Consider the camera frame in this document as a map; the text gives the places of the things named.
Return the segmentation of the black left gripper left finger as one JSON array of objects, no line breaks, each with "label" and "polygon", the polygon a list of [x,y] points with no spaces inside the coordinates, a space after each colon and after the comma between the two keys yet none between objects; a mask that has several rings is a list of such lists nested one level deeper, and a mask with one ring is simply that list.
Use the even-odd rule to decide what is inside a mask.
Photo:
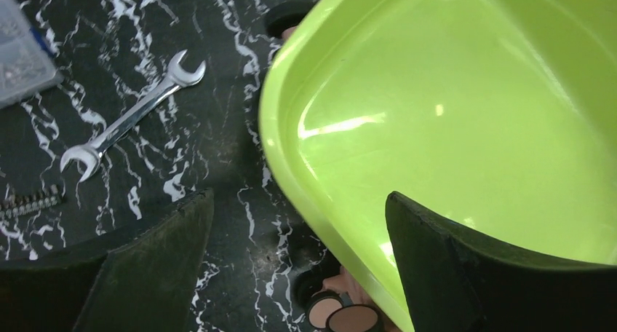
[{"label": "black left gripper left finger", "polygon": [[3,331],[183,331],[214,216],[212,189],[153,216],[1,263]]}]

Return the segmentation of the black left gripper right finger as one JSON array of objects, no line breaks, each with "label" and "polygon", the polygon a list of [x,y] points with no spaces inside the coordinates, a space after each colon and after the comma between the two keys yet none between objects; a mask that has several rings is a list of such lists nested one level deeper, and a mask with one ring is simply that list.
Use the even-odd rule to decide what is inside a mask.
[{"label": "black left gripper right finger", "polygon": [[616,267],[539,253],[394,191],[387,230],[417,331],[614,331]]}]

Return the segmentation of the lime green plastic basin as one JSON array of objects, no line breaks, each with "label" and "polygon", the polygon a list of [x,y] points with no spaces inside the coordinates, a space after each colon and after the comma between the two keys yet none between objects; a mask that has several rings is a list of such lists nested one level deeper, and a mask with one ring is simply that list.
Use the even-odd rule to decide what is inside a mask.
[{"label": "lime green plastic basin", "polygon": [[616,0],[319,0],[268,71],[285,196],[400,328],[397,191],[498,240],[616,267]]}]

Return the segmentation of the pink hard shell suitcase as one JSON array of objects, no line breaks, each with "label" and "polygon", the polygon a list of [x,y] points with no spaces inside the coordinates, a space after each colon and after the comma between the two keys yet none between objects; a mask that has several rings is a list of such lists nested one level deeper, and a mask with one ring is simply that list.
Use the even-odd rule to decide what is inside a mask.
[{"label": "pink hard shell suitcase", "polygon": [[[314,5],[312,1],[296,0],[270,8],[263,17],[266,34],[285,43]],[[317,331],[400,330],[351,273],[333,260],[300,274],[294,284],[294,298]]]}]

